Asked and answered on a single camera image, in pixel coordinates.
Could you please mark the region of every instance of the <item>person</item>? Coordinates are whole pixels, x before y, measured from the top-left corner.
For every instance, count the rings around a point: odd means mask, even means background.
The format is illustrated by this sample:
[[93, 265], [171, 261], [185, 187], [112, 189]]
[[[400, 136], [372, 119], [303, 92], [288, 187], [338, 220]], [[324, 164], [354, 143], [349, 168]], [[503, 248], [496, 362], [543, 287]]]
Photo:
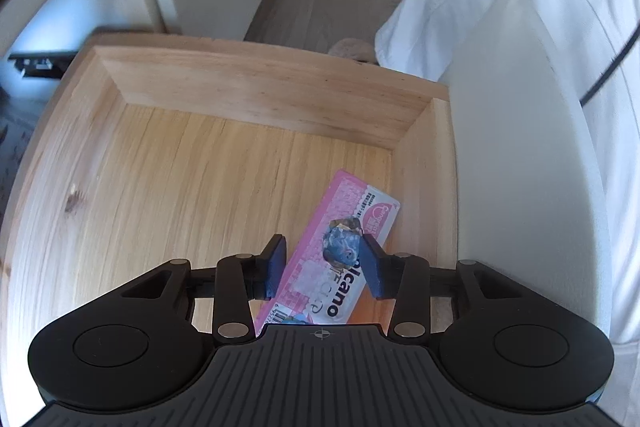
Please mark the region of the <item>person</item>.
[[[579, 100], [640, 21], [640, 0], [531, 0]], [[494, 0], [403, 0], [376, 35], [385, 68], [438, 80]], [[610, 340], [616, 364], [600, 405], [640, 426], [640, 43], [585, 105], [606, 197], [612, 251]]]

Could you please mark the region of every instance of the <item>pink logo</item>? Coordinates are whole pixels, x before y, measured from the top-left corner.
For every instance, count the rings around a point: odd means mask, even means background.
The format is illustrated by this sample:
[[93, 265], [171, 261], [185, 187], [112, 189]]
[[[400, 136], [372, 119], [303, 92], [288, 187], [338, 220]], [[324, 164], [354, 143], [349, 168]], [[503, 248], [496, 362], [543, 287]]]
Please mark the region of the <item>pink logo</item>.
[[388, 203], [377, 203], [371, 205], [362, 218], [362, 228], [366, 233], [378, 237], [380, 229], [385, 224], [392, 206]]

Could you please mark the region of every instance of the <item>pink package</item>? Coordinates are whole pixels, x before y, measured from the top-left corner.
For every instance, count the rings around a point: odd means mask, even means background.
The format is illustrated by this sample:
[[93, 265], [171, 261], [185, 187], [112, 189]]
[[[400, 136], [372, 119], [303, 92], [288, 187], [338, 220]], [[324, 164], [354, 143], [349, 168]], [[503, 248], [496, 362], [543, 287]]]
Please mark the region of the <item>pink package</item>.
[[346, 324], [366, 281], [360, 265], [338, 269], [322, 257], [333, 219], [356, 216], [382, 245], [400, 203], [346, 171], [337, 171], [287, 263], [275, 298], [260, 308], [255, 331], [269, 323]]

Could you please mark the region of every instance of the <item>person's foot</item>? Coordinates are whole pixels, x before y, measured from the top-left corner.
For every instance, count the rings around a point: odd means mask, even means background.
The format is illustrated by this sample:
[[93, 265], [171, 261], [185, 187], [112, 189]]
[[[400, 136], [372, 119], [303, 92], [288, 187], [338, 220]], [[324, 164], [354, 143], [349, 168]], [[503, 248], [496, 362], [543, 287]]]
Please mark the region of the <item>person's foot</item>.
[[327, 54], [332, 57], [350, 58], [367, 64], [378, 64], [374, 47], [360, 39], [342, 39], [336, 42]]

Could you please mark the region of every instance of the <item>black cable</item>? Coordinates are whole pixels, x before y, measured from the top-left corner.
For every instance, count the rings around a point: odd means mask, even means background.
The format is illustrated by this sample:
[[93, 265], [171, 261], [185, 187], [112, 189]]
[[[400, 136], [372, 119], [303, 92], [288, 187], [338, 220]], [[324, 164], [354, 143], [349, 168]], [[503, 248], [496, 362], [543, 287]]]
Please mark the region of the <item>black cable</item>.
[[618, 68], [618, 66], [625, 60], [625, 57], [628, 55], [631, 48], [634, 47], [636, 41], [640, 37], [640, 22], [638, 22], [638, 26], [636, 27], [636, 31], [633, 32], [628, 42], [625, 44], [625, 47], [622, 48], [622, 51], [618, 54], [616, 58], [613, 59], [613, 62], [607, 68], [607, 70], [602, 73], [602, 76], [598, 79], [598, 81], [591, 86], [591, 89], [587, 91], [587, 93], [580, 99], [580, 105], [584, 107], [589, 103], [589, 101], [596, 95], [596, 93], [604, 86], [604, 84], [609, 80], [609, 77], [613, 74], [613, 72]]

